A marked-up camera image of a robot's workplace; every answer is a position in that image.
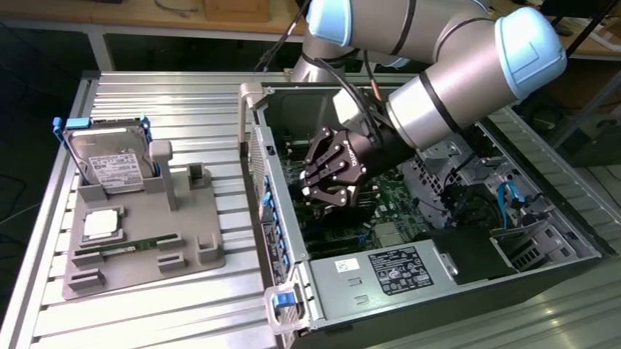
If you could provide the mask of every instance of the wooden drawer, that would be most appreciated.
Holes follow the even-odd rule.
[[[269,0],[204,0],[208,20],[225,22],[268,22]]]

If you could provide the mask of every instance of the warning label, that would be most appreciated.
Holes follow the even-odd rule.
[[[88,158],[98,183],[104,188],[142,184],[142,175],[132,153]]]
[[[414,247],[370,254],[368,260],[388,296],[434,284]]]

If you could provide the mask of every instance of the circuit board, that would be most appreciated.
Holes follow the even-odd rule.
[[[287,142],[279,151],[287,185],[293,188],[303,171],[304,144]],[[295,196],[292,205],[307,251],[315,259],[406,244],[430,229],[396,169],[360,189],[352,209]]]

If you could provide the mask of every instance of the robotic arm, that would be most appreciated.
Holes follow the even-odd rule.
[[[494,21],[478,0],[313,0],[307,21],[331,55],[355,47],[432,64],[386,103],[355,87],[336,94],[344,129],[319,130],[300,173],[303,195],[335,206],[353,206],[374,176],[523,99],[566,67],[554,29],[530,8]],[[304,61],[305,71],[329,68]]]

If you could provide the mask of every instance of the hard drive label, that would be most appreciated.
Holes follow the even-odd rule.
[[[382,291],[392,296],[434,284],[414,247],[368,255]]]
[[[93,156],[88,161],[104,188],[142,184],[142,175],[133,153]]]

